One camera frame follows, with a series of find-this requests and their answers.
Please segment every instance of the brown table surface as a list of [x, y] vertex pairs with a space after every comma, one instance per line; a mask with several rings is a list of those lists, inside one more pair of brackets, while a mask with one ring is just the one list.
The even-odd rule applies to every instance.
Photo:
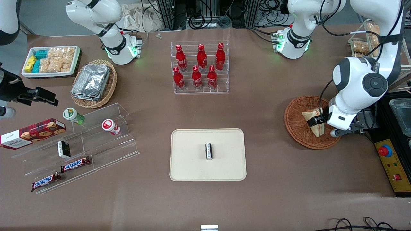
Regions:
[[[341, 33], [358, 25], [330, 26]], [[301, 95], [318, 95], [334, 66], [349, 55], [345, 37], [317, 28], [306, 54], [288, 60], [246, 29], [183, 30], [155, 33], [141, 58], [115, 66], [118, 83], [109, 104], [128, 112], [131, 134], [141, 152], [44, 195], [30, 192], [21, 161], [1, 149], [0, 228], [2, 230], [314, 230], [334, 226], [333, 218], [364, 225], [362, 217], [411, 229], [411, 199], [394, 198], [379, 161], [365, 137], [346, 135], [328, 150], [310, 150], [286, 131], [284, 110]], [[230, 42], [230, 93], [174, 95], [170, 42]], [[28, 46], [77, 45], [80, 65], [108, 59], [97, 36], [28, 36]], [[73, 78], [24, 79], [56, 93], [58, 107], [10, 103], [18, 114], [0, 121], [1, 133], [47, 118], [62, 119], [72, 106]], [[335, 87], [324, 97], [331, 99]], [[175, 129], [240, 128], [245, 136], [247, 177], [243, 181], [174, 182], [169, 178], [170, 140]]]

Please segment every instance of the red cookie box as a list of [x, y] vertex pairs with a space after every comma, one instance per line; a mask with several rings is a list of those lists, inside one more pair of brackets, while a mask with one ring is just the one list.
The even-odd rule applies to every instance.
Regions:
[[63, 132], [66, 132], [65, 124], [51, 118], [2, 135], [0, 147], [16, 150]]

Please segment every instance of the yellow control panel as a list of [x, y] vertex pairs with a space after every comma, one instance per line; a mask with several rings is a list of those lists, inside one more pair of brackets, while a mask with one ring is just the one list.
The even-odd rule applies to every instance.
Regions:
[[395, 192], [411, 192], [411, 184], [404, 172], [390, 139], [375, 143], [381, 162]]

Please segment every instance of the coca-cola bottle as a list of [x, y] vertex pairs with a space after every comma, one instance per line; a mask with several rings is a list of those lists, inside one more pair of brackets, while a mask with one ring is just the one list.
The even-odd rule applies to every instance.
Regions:
[[182, 72], [187, 71], [187, 59], [184, 52], [182, 51], [181, 45], [177, 44], [175, 46], [177, 53], [175, 54], [175, 59], [177, 60], [177, 65]]
[[194, 88], [196, 90], [201, 90], [203, 88], [203, 83], [201, 82], [201, 73], [199, 72], [199, 67], [197, 65], [193, 66], [193, 74], [191, 77], [193, 78]]
[[207, 71], [207, 54], [204, 51], [204, 45], [199, 45], [199, 52], [197, 53], [197, 62], [199, 63], [199, 69], [201, 72]]
[[217, 88], [217, 73], [215, 72], [213, 65], [210, 65], [209, 72], [207, 74], [207, 82], [208, 82], [208, 87], [211, 90], [214, 90]]
[[224, 68], [225, 61], [226, 53], [224, 52], [224, 44], [220, 42], [217, 46], [217, 52], [215, 53], [215, 68], [221, 71]]
[[178, 91], [184, 90], [185, 89], [184, 79], [178, 67], [174, 67], [173, 72], [174, 72], [174, 82], [175, 82], [175, 86], [177, 87], [177, 90]]

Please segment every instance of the round wicker basket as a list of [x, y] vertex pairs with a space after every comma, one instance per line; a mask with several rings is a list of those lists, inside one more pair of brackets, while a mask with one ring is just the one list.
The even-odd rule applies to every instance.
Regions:
[[[94, 61], [89, 62], [88, 64], [97, 64], [97, 65], [104, 64], [104, 65], [111, 68], [109, 80], [107, 82], [106, 89], [104, 90], [102, 99], [100, 101], [77, 99], [72, 95], [72, 99], [77, 105], [83, 106], [83, 107], [89, 108], [89, 109], [94, 109], [94, 108], [99, 108], [99, 107], [105, 105], [110, 100], [111, 96], [114, 93], [115, 85], [117, 83], [117, 73], [115, 72], [115, 69], [114, 69], [113, 65], [110, 62], [106, 61], [106, 60], [100, 60], [100, 59], [99, 60], [94, 60]], [[79, 78], [79, 75], [80, 75], [80, 73], [81, 73], [81, 71], [83, 70], [84, 67], [85, 67], [85, 65], [78, 71], [78, 73], [76, 75], [76, 78], [74, 79], [73, 86], [76, 83], [77, 79]]]
[[[301, 114], [304, 111], [318, 108], [319, 96], [304, 95], [293, 99], [285, 109], [284, 121], [290, 135], [300, 144], [311, 149], [326, 149], [334, 146], [341, 137], [334, 138], [330, 132], [332, 126], [324, 123], [324, 135], [316, 137]], [[321, 99], [321, 107], [328, 106], [328, 101]]]

